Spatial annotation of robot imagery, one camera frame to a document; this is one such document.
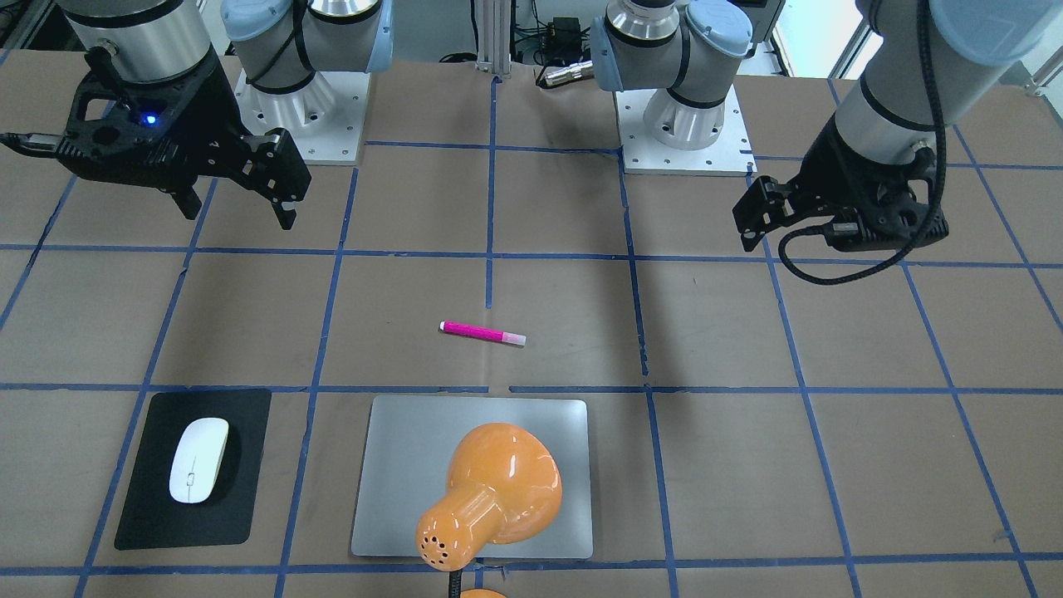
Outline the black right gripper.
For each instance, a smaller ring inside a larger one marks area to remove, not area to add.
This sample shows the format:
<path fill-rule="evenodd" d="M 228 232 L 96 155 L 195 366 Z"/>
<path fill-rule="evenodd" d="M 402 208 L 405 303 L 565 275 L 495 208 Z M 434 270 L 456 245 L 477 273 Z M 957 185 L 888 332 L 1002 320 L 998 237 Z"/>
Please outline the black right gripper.
<path fill-rule="evenodd" d="M 54 150 L 61 165 L 83 180 L 159 189 L 189 221 L 203 208 L 198 177 L 232 180 L 268 200 L 282 230 L 296 226 L 311 171 L 288 130 L 249 134 L 213 47 L 153 83 L 121 79 L 116 58 L 103 46 L 85 53 L 90 72 Z"/>

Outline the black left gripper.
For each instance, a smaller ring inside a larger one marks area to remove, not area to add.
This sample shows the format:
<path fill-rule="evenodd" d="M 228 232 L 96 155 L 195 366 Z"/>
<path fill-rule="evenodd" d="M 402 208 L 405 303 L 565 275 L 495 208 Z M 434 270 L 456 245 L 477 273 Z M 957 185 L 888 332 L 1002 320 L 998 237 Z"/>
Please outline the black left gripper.
<path fill-rule="evenodd" d="M 844 197 L 859 190 L 868 193 L 870 185 L 922 180 L 933 192 L 934 175 L 933 149 L 919 149 L 907 164 L 875 163 L 847 146 L 840 136 L 836 118 L 830 118 L 793 180 L 784 184 L 771 175 L 760 175 L 752 182 L 747 192 L 733 204 L 733 224 L 743 250 L 752 252 L 771 230 L 793 226 L 808 217 L 836 218 Z"/>

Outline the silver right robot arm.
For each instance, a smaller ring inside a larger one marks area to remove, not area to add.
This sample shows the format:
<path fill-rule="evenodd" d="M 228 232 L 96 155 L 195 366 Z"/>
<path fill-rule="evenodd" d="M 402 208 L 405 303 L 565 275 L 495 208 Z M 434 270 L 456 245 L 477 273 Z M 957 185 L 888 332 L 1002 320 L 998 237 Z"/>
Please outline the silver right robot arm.
<path fill-rule="evenodd" d="M 236 92 L 193 1 L 61 1 L 90 70 L 56 135 L 5 144 L 56 159 L 77 177 L 157 189 L 186 219 L 202 175 L 269 202 L 281 228 L 311 184 L 309 137 L 343 130 L 330 73 L 387 71 L 391 1 L 224 1 L 242 62 Z"/>

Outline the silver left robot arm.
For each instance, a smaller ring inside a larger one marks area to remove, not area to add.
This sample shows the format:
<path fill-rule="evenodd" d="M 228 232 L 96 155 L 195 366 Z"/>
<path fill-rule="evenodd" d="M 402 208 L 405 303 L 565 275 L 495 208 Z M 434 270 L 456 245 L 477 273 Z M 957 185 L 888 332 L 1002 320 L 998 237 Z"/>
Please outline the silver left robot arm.
<path fill-rule="evenodd" d="M 858 1 L 849 17 L 819 19 L 821 40 L 782 22 L 773 37 L 790 73 L 854 76 L 855 84 L 781 182 L 763 175 L 733 205 L 742 246 L 820 218 L 806 228 L 840 252 L 893 251 L 948 234 L 935 174 L 937 135 L 964 117 L 999 76 L 1046 37 L 1059 1 Z M 775 1 L 611 1 L 590 29 L 601 88 L 641 92 L 638 136 L 692 154 L 733 132 L 733 76 L 767 37 Z"/>

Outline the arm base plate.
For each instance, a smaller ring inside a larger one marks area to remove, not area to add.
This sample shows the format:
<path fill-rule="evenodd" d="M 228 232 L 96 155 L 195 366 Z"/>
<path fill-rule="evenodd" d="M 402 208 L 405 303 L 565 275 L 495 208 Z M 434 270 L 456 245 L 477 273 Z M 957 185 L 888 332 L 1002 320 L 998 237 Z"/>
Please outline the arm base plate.
<path fill-rule="evenodd" d="M 242 71 L 234 93 L 242 123 L 253 134 L 285 129 L 304 163 L 356 166 L 372 83 L 370 73 L 326 71 L 302 90 L 271 95 L 251 87 Z"/>
<path fill-rule="evenodd" d="M 667 90 L 614 93 L 627 174 L 744 177 L 758 170 L 733 87 L 709 109 L 681 105 Z"/>

